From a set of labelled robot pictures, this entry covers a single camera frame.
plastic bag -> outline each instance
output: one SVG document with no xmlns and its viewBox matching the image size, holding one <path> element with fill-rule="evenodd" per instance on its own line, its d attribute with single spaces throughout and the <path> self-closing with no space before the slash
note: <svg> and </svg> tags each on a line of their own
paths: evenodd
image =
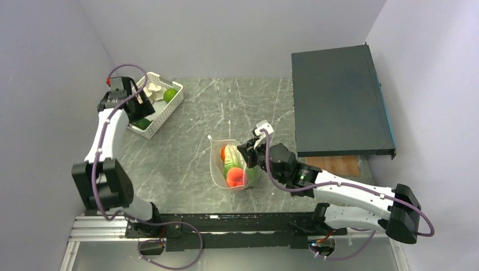
<svg viewBox="0 0 479 271">
<path fill-rule="evenodd" d="M 242 169 L 243 169 L 243 185 L 229 187 L 226 181 L 225 172 L 224 172 L 224 163 L 221 160 L 221 149 L 226 145 L 238 146 L 240 143 L 234 139 L 226 140 L 214 140 L 208 135 L 208 139 L 211 142 L 211 152 L 210 152 L 210 172 L 211 178 L 216 186 L 223 189 L 232 189 L 232 190 L 243 190 L 247 187 L 254 186 L 258 182 L 259 171 L 258 167 L 247 168 L 244 158 L 238 153 L 238 159 L 241 160 Z"/>
</svg>

plastic basket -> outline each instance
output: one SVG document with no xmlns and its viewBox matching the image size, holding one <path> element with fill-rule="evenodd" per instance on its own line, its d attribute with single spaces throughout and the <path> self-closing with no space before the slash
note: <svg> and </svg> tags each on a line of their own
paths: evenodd
<svg viewBox="0 0 479 271">
<path fill-rule="evenodd" d="M 154 72 L 148 72 L 147 76 L 148 76 L 147 85 L 150 83 L 153 83 L 156 86 L 161 86 L 167 89 L 174 88 L 178 91 L 178 93 L 175 95 L 175 97 L 171 101 L 169 101 L 169 103 L 166 103 L 164 100 L 153 103 L 153 107 L 155 108 L 155 113 L 145 117 L 146 119 L 151 121 L 150 125 L 145 130 L 141 130 L 140 128 L 133 126 L 131 124 L 128 125 L 128 128 L 130 130 L 150 139 L 155 135 L 158 129 L 160 129 L 160 127 L 163 125 L 166 119 L 171 115 L 171 113 L 173 113 L 173 111 L 184 100 L 184 96 L 183 96 L 183 85 L 178 84 L 177 82 L 170 82 L 164 78 L 161 78 L 159 75 L 157 75 Z M 143 76 L 143 78 L 141 78 L 138 81 L 137 86 L 143 85 L 144 80 L 145 80 L 145 77 Z"/>
</svg>

marble table surface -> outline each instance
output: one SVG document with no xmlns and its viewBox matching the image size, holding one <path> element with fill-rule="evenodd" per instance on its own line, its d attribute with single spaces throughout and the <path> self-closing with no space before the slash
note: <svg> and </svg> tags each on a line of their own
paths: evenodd
<svg viewBox="0 0 479 271">
<path fill-rule="evenodd" d="M 313 211 L 321 199 L 291 197 L 261 171 L 255 187 L 230 191 L 210 175 L 208 135 L 213 139 L 251 138 L 256 123 L 268 120 L 273 144 L 296 152 L 290 78 L 174 78 L 185 100 L 159 131 L 146 139 L 127 131 L 120 162 L 144 200 L 160 213 L 238 213 Z M 361 176 L 342 176 L 373 184 L 367 159 L 358 157 Z"/>
</svg>

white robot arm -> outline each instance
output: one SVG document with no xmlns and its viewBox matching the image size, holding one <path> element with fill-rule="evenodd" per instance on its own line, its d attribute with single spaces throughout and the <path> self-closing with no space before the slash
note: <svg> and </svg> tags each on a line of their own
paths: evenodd
<svg viewBox="0 0 479 271">
<path fill-rule="evenodd" d="M 419 218 L 423 214 L 409 187 L 398 184 L 392 189 L 365 185 L 301 163 L 297 161 L 296 154 L 282 143 L 269 146 L 268 139 L 273 132 L 271 125 L 262 121 L 253 130 L 254 138 L 237 147 L 248 167 L 260 166 L 268 172 L 275 186 L 291 192 L 291 195 L 334 200 L 351 206 L 319 203 L 313 215 L 314 223 L 330 230 L 380 230 L 399 242 L 417 242 Z"/>
</svg>

purple cable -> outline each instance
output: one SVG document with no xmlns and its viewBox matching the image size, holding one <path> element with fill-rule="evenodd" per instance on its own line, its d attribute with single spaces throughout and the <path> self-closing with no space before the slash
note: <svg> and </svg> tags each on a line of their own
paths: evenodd
<svg viewBox="0 0 479 271">
<path fill-rule="evenodd" d="M 278 187 L 278 189 L 280 190 L 283 190 L 283 191 L 286 191 L 286 192 L 301 192 L 301 191 L 305 191 L 305 190 L 309 190 L 309 189 L 313 189 L 313 188 L 316 188 L 316 187 L 320 187 L 320 186 L 326 186 L 326 185 L 338 185 L 339 183 L 338 182 L 321 182 L 321 183 L 315 183 L 313 185 L 309 185 L 309 186 L 305 186 L 305 187 L 301 187 L 301 188 L 295 188 L 295 189 L 289 189 L 289 188 L 285 188 L 285 187 L 282 187 L 276 180 L 275 178 L 273 178 L 273 175 L 271 174 L 271 169 L 270 169 L 270 165 L 269 165 L 269 134 L 268 134 L 268 131 L 266 131 L 266 129 L 261 129 L 260 132 L 264 132 L 264 134 L 266 135 L 266 171 L 268 172 L 268 176 L 269 176 L 269 179 L 271 180 L 271 182 L 275 185 L 275 187 Z M 341 183 L 341 185 L 345 185 L 345 186 L 349 186 L 349 187 L 354 187 L 354 188 L 357 188 L 357 189 L 360 189 L 360 190 L 363 190 L 363 191 L 366 191 L 366 192 L 369 192 L 375 196 L 380 196 L 381 193 L 379 192 L 376 192 L 374 190 L 371 190 L 371 189 L 368 189 L 368 188 L 365 188 L 365 187 L 362 187 L 360 185 L 355 185 L 353 183 L 347 183 L 347 182 L 343 182 Z M 401 200 L 401 199 L 397 199 L 397 198 L 394 198 L 392 196 L 388 196 L 388 195 L 385 195 L 384 198 L 386 199 L 389 199 L 389 200 L 392 200 L 394 202 L 397 202 L 399 204 L 402 204 L 406 207 L 409 207 L 411 208 L 413 211 L 417 212 L 422 218 L 424 218 L 424 220 L 426 221 L 426 223 L 428 224 L 429 226 L 429 229 L 430 229 L 430 233 L 416 233 L 417 235 L 419 236 L 423 236 L 423 237 L 432 237 L 434 235 L 434 233 L 436 232 L 434 230 L 434 226 L 432 224 L 432 222 L 429 220 L 429 218 L 426 216 L 425 213 L 423 213 L 421 210 L 419 210 L 419 208 L 417 208 L 416 206 L 410 204 L 409 202 L 405 202 L 404 200 Z"/>
<path fill-rule="evenodd" d="M 103 123 L 103 128 L 102 128 L 102 131 L 101 131 L 101 134 L 100 134 L 100 138 L 98 140 L 98 149 L 100 149 L 102 146 L 103 146 L 103 141 L 104 141 L 104 137 L 105 137 L 105 134 L 106 134 L 106 129 L 108 127 L 108 123 L 109 123 L 109 120 L 113 117 L 113 115 L 123 106 L 125 105 L 129 100 L 135 98 L 140 92 L 143 91 L 144 87 L 146 86 L 146 82 L 148 81 L 148 74 L 146 73 L 146 71 L 135 65 L 135 64 L 122 64 L 122 65 L 119 65 L 118 67 L 114 68 L 113 71 L 110 72 L 110 74 L 108 75 L 108 78 L 110 78 L 110 76 L 119 68 L 121 67 L 126 67 L 126 66 L 129 66 L 129 67 L 135 67 L 135 68 L 138 68 L 140 69 L 143 74 L 145 75 L 145 82 L 143 82 L 143 85 L 138 88 L 138 90 L 133 93 L 132 95 L 130 95 L 129 97 L 127 97 L 126 99 L 124 99 L 121 103 L 117 104 L 114 109 L 111 111 L 111 113 L 108 115 L 106 121 Z M 93 189 L 93 197 L 95 198 L 95 203 L 97 204 L 97 208 L 98 210 L 100 211 L 100 213 L 102 214 L 102 216 L 107 220 L 107 221 L 112 221 L 119 213 L 121 213 L 121 210 L 118 210 L 116 211 L 111 217 L 108 217 L 108 215 L 106 214 L 105 212 L 105 208 L 102 204 L 102 201 L 100 200 L 100 197 L 98 195 L 98 188 L 97 188 L 97 175 L 96 175 L 96 172 L 97 172 L 97 165 L 98 165 L 98 161 L 100 160 L 100 155 L 101 153 L 100 152 L 96 152 L 95 154 L 95 159 L 93 160 L 93 165 L 92 165 L 92 189 Z M 181 221 L 174 221 L 174 222 L 165 222 L 165 223 L 152 223 L 152 222 L 148 222 L 148 221 L 144 221 L 144 220 L 140 220 L 140 219 L 136 219 L 135 217 L 132 217 L 132 216 L 127 216 L 125 215 L 125 217 L 131 219 L 131 220 L 137 220 L 143 224 L 147 224 L 147 225 L 151 225 L 151 226 L 165 226 L 165 225 L 170 225 L 170 224 L 184 224 L 188 227 L 190 227 L 191 229 L 193 229 L 193 231 L 195 231 L 197 234 L 198 234 L 198 237 L 199 237 L 199 245 L 200 245 L 200 248 L 199 248 L 199 252 L 198 252 L 198 256 L 190 263 L 190 264 L 187 264 L 183 267 L 168 267 L 168 266 L 165 266 L 165 265 L 161 265 L 155 261 L 152 261 L 150 259 L 148 259 L 147 257 L 143 256 L 141 254 L 141 251 L 140 251 L 140 248 L 141 246 L 144 244 L 144 243 L 147 243 L 147 242 L 158 242 L 158 240 L 154 240 L 154 239 L 151 239 L 151 240 L 146 240 L 144 242 L 141 242 L 139 245 L 138 245 L 138 254 L 141 256 L 142 259 L 144 259 L 145 261 L 147 261 L 148 263 L 152 263 L 158 267 L 161 267 L 161 268 L 164 268 L 164 269 L 168 269 L 168 270 L 183 270 L 183 269 L 186 269 L 192 265 L 194 265 L 198 260 L 199 258 L 201 257 L 201 254 L 203 254 L 203 238 L 201 237 L 201 234 L 199 233 L 198 229 L 195 228 L 192 224 L 189 224 L 187 222 L 181 222 Z"/>
<path fill-rule="evenodd" d="M 363 252 L 363 250 L 369 245 L 369 243 L 371 243 L 371 240 L 373 239 L 374 237 L 374 234 L 376 233 L 376 231 L 373 231 L 371 233 L 371 235 L 368 237 L 368 239 L 366 240 L 366 242 L 364 242 L 364 244 L 356 251 L 354 252 L 353 254 L 349 255 L 349 256 L 346 256 L 346 257 L 339 257 L 339 258 L 334 258 L 334 257 L 326 257 L 326 256 L 323 256 L 321 254 L 318 254 L 318 256 L 320 256 L 321 258 L 325 259 L 326 261 L 345 261 L 345 260 L 349 260 L 355 256 L 358 256 L 358 254 L 360 254 L 361 252 Z M 313 251 L 313 249 L 310 247 L 310 250 L 311 252 L 313 252 L 313 254 L 316 256 L 316 252 Z"/>
<path fill-rule="evenodd" d="M 125 217 L 128 218 L 128 219 L 131 219 L 131 220 L 135 219 L 134 217 L 131 217 L 131 216 L 128 216 L 128 215 L 125 215 Z M 138 254 L 143 260 L 147 261 L 148 263 L 154 264 L 158 267 L 168 269 L 168 270 L 183 270 L 183 269 L 186 269 L 186 268 L 191 267 L 192 265 L 194 265 L 197 261 L 199 261 L 199 258 L 203 254 L 203 238 L 201 237 L 201 233 L 199 233 L 199 230 L 197 228 L 195 228 L 195 226 L 193 226 L 192 224 L 187 223 L 187 222 L 182 222 L 182 221 L 172 221 L 172 222 L 164 222 L 164 223 L 152 223 L 152 222 L 148 222 L 148 221 L 144 221 L 144 220 L 140 220 L 140 219 L 137 219 L 137 221 L 139 221 L 143 224 L 146 224 L 146 225 L 150 225 L 150 226 L 166 226 L 166 225 L 171 225 L 171 224 L 184 224 L 184 225 L 190 227 L 198 235 L 198 238 L 199 238 L 198 255 L 196 256 L 196 258 L 192 262 L 190 262 L 189 264 L 187 264 L 185 266 L 182 266 L 182 267 L 169 267 L 169 266 L 166 266 L 166 265 L 162 265 L 162 264 L 157 263 L 156 261 L 152 261 L 151 259 L 149 259 L 149 258 L 147 258 L 147 257 L 145 257 L 144 255 L 141 254 L 140 248 L 144 244 L 152 243 L 152 242 L 163 243 L 162 241 L 155 240 L 155 239 L 149 239 L 149 240 L 140 242 L 138 244 Z"/>
</svg>

